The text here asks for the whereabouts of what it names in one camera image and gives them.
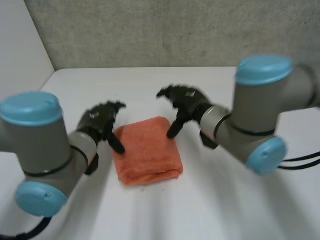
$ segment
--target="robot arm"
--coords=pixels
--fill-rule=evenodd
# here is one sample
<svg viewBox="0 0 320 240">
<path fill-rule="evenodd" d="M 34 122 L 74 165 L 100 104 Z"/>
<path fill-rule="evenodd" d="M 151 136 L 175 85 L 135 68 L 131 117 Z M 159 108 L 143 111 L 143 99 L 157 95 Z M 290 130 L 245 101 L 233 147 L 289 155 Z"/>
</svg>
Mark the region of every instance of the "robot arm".
<svg viewBox="0 0 320 240">
<path fill-rule="evenodd" d="M 123 154 L 113 127 L 125 106 L 108 102 L 88 110 L 68 136 L 54 95 L 30 92 L 2 102 L 0 152 L 15 153 L 25 175 L 15 194 L 18 206 L 31 215 L 51 218 L 67 203 L 83 174 L 98 168 L 100 141 Z"/>
<path fill-rule="evenodd" d="M 253 56 L 238 66 L 232 112 L 198 98 L 203 93 L 192 87 L 169 86 L 157 96 L 167 97 L 179 109 L 169 138 L 174 138 L 184 123 L 195 120 L 207 147 L 221 145 L 255 173 L 265 175 L 273 172 L 287 153 L 284 141 L 275 136 L 279 114 L 319 107 L 319 76 L 319 68 L 293 66 L 287 57 Z"/>
</svg>

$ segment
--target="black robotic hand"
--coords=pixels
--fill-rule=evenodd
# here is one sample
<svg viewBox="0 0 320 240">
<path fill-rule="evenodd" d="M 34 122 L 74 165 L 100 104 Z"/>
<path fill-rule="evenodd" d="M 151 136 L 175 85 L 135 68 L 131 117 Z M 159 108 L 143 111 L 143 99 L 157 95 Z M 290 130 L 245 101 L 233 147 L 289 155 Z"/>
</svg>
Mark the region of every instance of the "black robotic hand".
<svg viewBox="0 0 320 240">
<path fill-rule="evenodd" d="M 200 124 L 203 114 L 213 106 L 200 90 L 185 85 L 165 87 L 156 95 L 157 98 L 163 96 L 178 109 L 176 120 L 167 132 L 167 137 L 170 139 L 178 135 L 185 123 L 194 120 Z"/>
<path fill-rule="evenodd" d="M 116 116 L 126 105 L 122 102 L 108 101 L 86 111 L 82 116 L 77 131 L 88 134 L 98 145 L 100 141 L 108 141 L 109 145 L 119 154 L 125 153 L 125 148 L 113 133 Z"/>
</svg>

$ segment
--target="blue joint cap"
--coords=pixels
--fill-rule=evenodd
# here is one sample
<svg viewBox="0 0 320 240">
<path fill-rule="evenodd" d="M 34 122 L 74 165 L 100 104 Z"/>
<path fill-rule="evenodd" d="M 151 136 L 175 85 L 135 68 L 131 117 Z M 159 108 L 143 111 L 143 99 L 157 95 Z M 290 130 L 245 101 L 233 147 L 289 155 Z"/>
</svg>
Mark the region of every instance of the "blue joint cap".
<svg viewBox="0 0 320 240">
<path fill-rule="evenodd" d="M 285 142 L 280 137 L 274 137 L 257 147 L 245 165 L 258 175 L 266 175 L 279 167 L 286 154 Z"/>
<path fill-rule="evenodd" d="M 268 85 L 288 77 L 293 69 L 293 61 L 286 56 L 251 56 L 240 62 L 235 81 L 248 87 Z"/>
<path fill-rule="evenodd" d="M 28 214 L 51 218 L 67 203 L 67 196 L 59 189 L 37 181 L 23 182 L 15 192 L 15 201 Z"/>
<path fill-rule="evenodd" d="M 59 121 L 63 110 L 55 95 L 32 91 L 4 100 L 0 105 L 0 117 L 13 125 L 41 127 Z"/>
</svg>

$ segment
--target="white tabletop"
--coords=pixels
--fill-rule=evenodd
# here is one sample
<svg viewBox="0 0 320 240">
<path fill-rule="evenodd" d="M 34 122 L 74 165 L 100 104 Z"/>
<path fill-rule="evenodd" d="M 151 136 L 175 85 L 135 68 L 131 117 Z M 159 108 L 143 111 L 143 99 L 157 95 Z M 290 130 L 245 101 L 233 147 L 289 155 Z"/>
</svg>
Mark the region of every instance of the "white tabletop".
<svg viewBox="0 0 320 240">
<path fill-rule="evenodd" d="M 68 132 L 88 108 L 121 100 L 116 128 L 176 111 L 157 92 L 171 83 L 195 85 L 214 103 L 232 106 L 232 67 L 66 69 L 43 91 L 55 94 Z M 284 113 L 277 134 L 288 158 L 319 151 L 320 111 Z M 204 148 L 188 123 L 176 138 L 184 173 L 179 179 L 126 187 L 112 151 L 99 145 L 100 165 L 84 176 L 68 204 L 35 240 L 318 240 L 320 166 L 256 176 L 224 149 Z M 0 154 L 0 233 L 31 230 L 41 219 L 20 210 L 14 193 L 24 175 L 13 154 Z"/>
</svg>

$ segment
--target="orange cloth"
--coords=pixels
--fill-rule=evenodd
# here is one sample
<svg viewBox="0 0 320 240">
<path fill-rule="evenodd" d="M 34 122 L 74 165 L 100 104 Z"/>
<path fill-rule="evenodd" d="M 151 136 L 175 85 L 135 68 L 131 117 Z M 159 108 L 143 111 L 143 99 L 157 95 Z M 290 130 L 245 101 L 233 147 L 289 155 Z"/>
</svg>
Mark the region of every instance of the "orange cloth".
<svg viewBox="0 0 320 240">
<path fill-rule="evenodd" d="M 170 126 L 166 118 L 159 116 L 114 132 L 125 148 L 123 155 L 113 151 L 118 177 L 125 185 L 155 183 L 183 173 L 176 141 L 167 138 Z"/>
</svg>

